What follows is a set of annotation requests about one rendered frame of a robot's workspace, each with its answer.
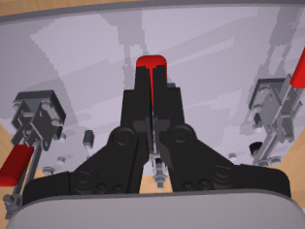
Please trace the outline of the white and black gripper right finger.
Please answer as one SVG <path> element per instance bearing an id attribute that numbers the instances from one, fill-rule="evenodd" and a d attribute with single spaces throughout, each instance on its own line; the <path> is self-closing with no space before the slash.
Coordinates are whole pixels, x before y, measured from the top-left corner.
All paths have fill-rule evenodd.
<path id="1" fill-rule="evenodd" d="M 167 165 L 173 192 L 251 188 L 291 198 L 289 179 L 283 171 L 235 165 L 197 139 L 194 129 L 185 123 L 181 89 L 167 89 L 165 65 L 152 68 L 152 99 L 156 153 Z"/>

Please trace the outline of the grey metal fixture plate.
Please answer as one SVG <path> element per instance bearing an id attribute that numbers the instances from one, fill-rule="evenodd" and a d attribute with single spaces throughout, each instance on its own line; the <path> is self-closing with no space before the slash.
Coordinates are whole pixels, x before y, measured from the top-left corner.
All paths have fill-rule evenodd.
<path id="1" fill-rule="evenodd" d="M 51 141 L 38 167 L 74 172 L 120 126 L 137 59 L 159 54 L 197 138 L 253 165 L 249 145 L 267 136 L 252 128 L 257 80 L 292 76 L 304 48 L 305 0 L 141 0 L 0 16 L 0 123 L 13 137 L 17 94 L 53 90 L 66 139 Z"/>

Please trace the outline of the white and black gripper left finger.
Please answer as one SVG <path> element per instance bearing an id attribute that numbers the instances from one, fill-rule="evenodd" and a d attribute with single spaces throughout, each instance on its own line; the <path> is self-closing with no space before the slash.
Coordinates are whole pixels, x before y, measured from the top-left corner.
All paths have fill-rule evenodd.
<path id="1" fill-rule="evenodd" d="M 137 194 L 144 165 L 153 153 L 153 99 L 150 68 L 137 66 L 135 88 L 123 91 L 120 126 L 105 146 L 74 172 L 31 180 L 22 205 L 53 196 Z"/>

